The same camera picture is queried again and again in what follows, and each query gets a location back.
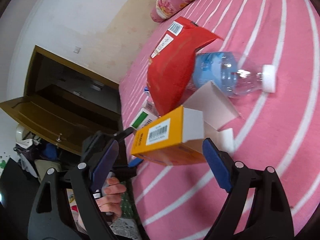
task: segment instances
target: red package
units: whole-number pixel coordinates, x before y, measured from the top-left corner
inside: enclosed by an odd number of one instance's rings
[[[220,39],[214,33],[179,17],[150,56],[148,88],[162,116],[178,106],[194,70],[196,52]]]

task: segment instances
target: door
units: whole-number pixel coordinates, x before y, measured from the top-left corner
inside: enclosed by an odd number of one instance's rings
[[[36,94],[0,103],[0,107],[34,134],[78,155],[81,155],[82,142],[96,131],[109,134],[116,132]]]

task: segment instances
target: pink bedding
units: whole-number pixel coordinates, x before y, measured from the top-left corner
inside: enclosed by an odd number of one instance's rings
[[[227,125],[235,134],[234,160],[248,167],[271,165],[292,208],[295,233],[320,201],[320,17],[309,0],[195,0],[159,25],[120,84],[124,127],[145,100],[148,57],[179,16],[224,37],[204,49],[238,51],[278,68],[277,91],[233,101],[244,119]],[[126,141],[128,158],[132,137]],[[202,239],[226,199],[208,165],[164,167],[143,162],[133,179],[134,197],[151,240]],[[239,229],[245,225],[252,192]]]

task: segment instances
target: clear plastic bottle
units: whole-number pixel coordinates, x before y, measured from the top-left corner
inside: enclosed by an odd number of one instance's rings
[[[256,90],[276,91],[276,68],[256,65],[232,52],[212,52],[196,56],[193,83],[200,88],[212,80],[228,97],[238,97]]]

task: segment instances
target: door frame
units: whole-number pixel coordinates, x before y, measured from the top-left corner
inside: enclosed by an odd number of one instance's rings
[[[24,96],[31,96],[36,92],[36,81],[38,79],[38,73],[41,67],[41,62],[44,57],[52,59],[83,75],[86,75],[94,80],[97,80],[108,87],[111,87],[116,90],[119,89],[119,84],[36,45],[33,50],[30,63],[29,63],[26,82],[24,86],[24,93],[23,93]]]

